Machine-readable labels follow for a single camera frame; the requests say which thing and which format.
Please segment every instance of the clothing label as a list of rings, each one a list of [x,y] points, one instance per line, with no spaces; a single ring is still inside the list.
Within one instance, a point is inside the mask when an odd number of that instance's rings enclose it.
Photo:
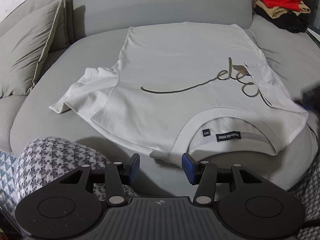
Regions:
[[[202,130],[203,137],[209,136],[210,135],[210,130],[209,129],[204,129]]]
[[[232,139],[241,139],[241,133],[237,131],[216,134],[217,141],[228,141]]]
[[[249,72],[247,71],[247,69],[242,66],[242,65],[232,65],[232,67],[239,71],[242,75],[247,75],[247,76],[250,76]]]

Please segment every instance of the beige folded clothes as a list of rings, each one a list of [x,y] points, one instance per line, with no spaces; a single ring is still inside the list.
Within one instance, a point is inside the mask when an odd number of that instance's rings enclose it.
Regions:
[[[289,10],[275,6],[273,8],[268,8],[261,0],[254,0],[255,6],[259,6],[261,9],[263,9],[272,19],[277,19],[281,15],[286,14]],[[310,13],[311,10],[308,6],[306,6],[303,2],[299,4],[300,12],[292,11],[297,16],[299,16],[301,13]]]

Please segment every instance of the throw pillow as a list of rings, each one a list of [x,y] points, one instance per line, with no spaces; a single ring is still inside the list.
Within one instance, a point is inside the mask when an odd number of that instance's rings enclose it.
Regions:
[[[0,37],[7,33],[20,20],[28,14],[54,2],[55,0],[26,0],[12,11],[2,22],[0,22]],[[50,51],[65,49],[69,46],[67,36],[67,14],[66,1],[63,0],[63,10],[59,12],[57,30],[50,48]]]
[[[25,16],[0,38],[0,97],[28,95],[39,74],[58,25],[63,0]]]

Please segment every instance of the t-shirt sleeve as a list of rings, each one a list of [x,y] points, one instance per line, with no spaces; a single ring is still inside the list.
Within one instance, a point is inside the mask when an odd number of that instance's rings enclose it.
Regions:
[[[86,68],[84,75],[49,108],[58,114],[72,109],[80,116],[90,118],[105,106],[118,83],[119,74],[114,68]]]

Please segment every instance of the black folded clothes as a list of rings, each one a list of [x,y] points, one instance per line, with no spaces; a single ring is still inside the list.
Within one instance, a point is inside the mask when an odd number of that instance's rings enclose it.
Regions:
[[[262,16],[269,22],[273,23],[280,29],[286,29],[292,33],[306,32],[309,25],[309,14],[301,13],[297,16],[294,12],[288,11],[277,19],[272,19],[263,9],[259,6],[254,7],[256,14]]]

